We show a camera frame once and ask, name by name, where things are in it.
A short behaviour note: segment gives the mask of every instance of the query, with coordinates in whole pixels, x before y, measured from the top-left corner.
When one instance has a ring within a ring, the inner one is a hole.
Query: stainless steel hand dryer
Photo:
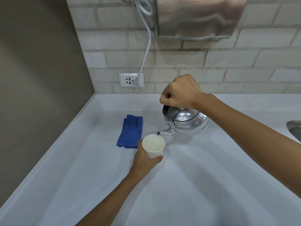
[[[247,0],[155,0],[158,37],[197,41],[233,35]]]

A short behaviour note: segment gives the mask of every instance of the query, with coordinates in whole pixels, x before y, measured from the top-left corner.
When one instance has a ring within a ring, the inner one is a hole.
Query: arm
[[[301,144],[205,94],[190,75],[170,83],[160,102],[207,115],[251,159],[301,198]]]
[[[110,226],[131,191],[156,164],[162,161],[163,156],[149,159],[141,143],[142,140],[138,143],[138,151],[134,156],[129,174],[76,226]]]

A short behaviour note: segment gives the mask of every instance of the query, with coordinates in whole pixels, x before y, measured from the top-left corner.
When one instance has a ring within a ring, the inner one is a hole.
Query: white paper cup
[[[156,134],[148,135],[142,140],[142,147],[145,149],[148,156],[153,159],[163,155],[165,140]]]

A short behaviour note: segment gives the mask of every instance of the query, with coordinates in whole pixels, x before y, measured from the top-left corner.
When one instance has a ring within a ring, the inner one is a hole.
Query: kettle spout
[[[169,128],[169,129],[166,129],[166,130],[162,130],[162,131],[159,131],[157,132],[157,136],[159,135],[172,135],[172,134],[175,134],[177,131],[172,129],[172,128]]]

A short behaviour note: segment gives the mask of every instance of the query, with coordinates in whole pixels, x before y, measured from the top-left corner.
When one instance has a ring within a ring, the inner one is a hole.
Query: electrical outlet
[[[141,73],[139,83],[136,86],[139,73],[119,73],[119,84],[120,87],[127,88],[143,88],[144,87],[144,74]]]

